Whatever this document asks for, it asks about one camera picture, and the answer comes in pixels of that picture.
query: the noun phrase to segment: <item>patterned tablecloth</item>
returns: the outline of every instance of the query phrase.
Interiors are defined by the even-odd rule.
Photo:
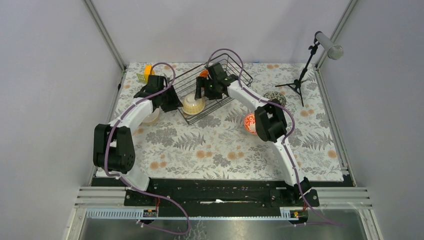
[[[143,74],[148,63],[131,63],[119,95],[115,117],[132,102],[143,86],[137,73]],[[199,63],[172,63],[177,75]],[[291,149],[310,181],[342,181],[342,172],[330,132],[318,84],[312,68],[302,85],[304,107],[289,87],[274,87],[293,82],[304,64],[246,63],[253,77],[251,88],[258,94],[278,91],[287,99],[286,108],[293,113],[296,129],[289,137]],[[167,66],[154,71],[171,76]],[[154,178],[184,179],[282,179],[274,154],[258,136],[247,132],[243,119],[246,107],[237,100],[188,125],[178,111],[161,112],[153,125],[142,123],[133,135],[136,160],[134,168]],[[288,130],[292,123],[287,120]],[[97,177],[105,177],[99,168]]]

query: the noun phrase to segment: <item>microphone stand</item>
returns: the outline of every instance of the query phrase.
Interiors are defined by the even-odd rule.
[[[307,60],[306,66],[303,68],[302,73],[300,74],[299,79],[295,79],[293,83],[287,83],[287,84],[281,84],[281,85],[276,85],[275,87],[282,87],[282,86],[289,86],[293,91],[295,91],[297,94],[299,94],[300,96],[300,100],[302,101],[302,107],[304,107],[304,99],[302,97],[302,90],[301,90],[301,86],[302,83],[307,81],[307,80],[302,80],[306,74],[306,72],[308,71],[308,65],[311,62],[312,56],[314,54],[317,53],[317,49],[318,46],[320,45],[320,43],[318,42],[318,40],[315,38],[313,40],[313,46],[309,46],[308,50],[310,50],[310,57]]]

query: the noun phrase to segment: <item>white microphone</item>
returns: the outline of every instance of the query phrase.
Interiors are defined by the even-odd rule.
[[[337,60],[343,56],[343,48],[332,42],[323,32],[317,31],[315,33],[315,39],[327,51],[327,56],[330,59]]]

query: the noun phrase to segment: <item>black wire basket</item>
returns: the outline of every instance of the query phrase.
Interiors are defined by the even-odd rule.
[[[221,55],[218,55],[217,57],[212,58],[209,65],[212,65],[213,63],[221,63],[222,68],[228,75],[235,74],[236,76],[238,76],[240,74],[240,70],[242,69],[242,67],[236,61],[234,61],[234,59],[227,53],[223,53]],[[185,96],[196,92],[196,78],[205,69],[206,63],[203,63],[198,66],[195,66],[194,68],[184,72],[183,74],[175,78],[173,86],[181,102],[183,101]],[[243,72],[241,73],[241,81],[243,81],[244,84],[250,87],[253,78],[249,73],[243,70]],[[184,113],[180,108],[178,108],[178,111],[182,115],[184,120],[187,122],[187,124],[191,125],[199,121],[203,117],[213,113],[215,110],[231,102],[232,100],[233,99],[231,97],[223,94],[222,99],[209,100],[206,98],[203,111],[196,115],[188,115]]]

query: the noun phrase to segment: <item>orange ball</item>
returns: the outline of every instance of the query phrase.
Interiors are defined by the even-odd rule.
[[[256,134],[256,120],[255,120],[255,114],[254,113],[249,113],[243,121],[244,124],[244,128],[246,128],[246,130],[251,133],[251,134]]]

